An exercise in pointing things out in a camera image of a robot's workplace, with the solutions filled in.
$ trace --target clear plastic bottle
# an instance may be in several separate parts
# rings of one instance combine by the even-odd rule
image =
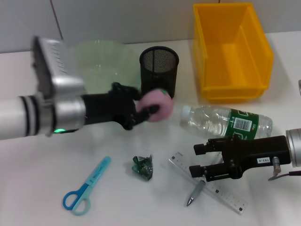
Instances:
[[[241,139],[252,140],[270,137],[273,129],[269,117],[220,106],[184,106],[182,122],[195,135],[209,138],[237,134]]]

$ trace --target mesh pen holder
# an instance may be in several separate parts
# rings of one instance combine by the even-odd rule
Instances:
[[[143,51],[139,61],[142,94],[164,89],[173,98],[179,64],[177,53],[164,46],[154,46]]]

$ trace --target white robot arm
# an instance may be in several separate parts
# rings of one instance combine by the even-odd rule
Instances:
[[[0,140],[79,130],[84,125],[115,121],[130,130],[159,109],[148,106],[136,112],[135,100],[142,98],[133,88],[112,84],[105,94],[86,94],[62,41],[35,37],[33,67],[38,78],[33,96],[0,100]]]

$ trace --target green transparent container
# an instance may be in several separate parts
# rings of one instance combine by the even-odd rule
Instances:
[[[131,47],[112,40],[85,41],[70,48],[77,72],[89,94],[106,93],[113,82],[141,86],[139,56]]]

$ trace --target pen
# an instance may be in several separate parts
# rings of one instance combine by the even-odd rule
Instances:
[[[199,194],[201,193],[201,191],[203,190],[204,186],[205,186],[205,181],[204,180],[201,180],[198,185],[195,187],[195,189],[193,190],[193,192],[191,193],[188,201],[187,201],[187,205],[186,206],[189,206],[193,200],[195,200]]]

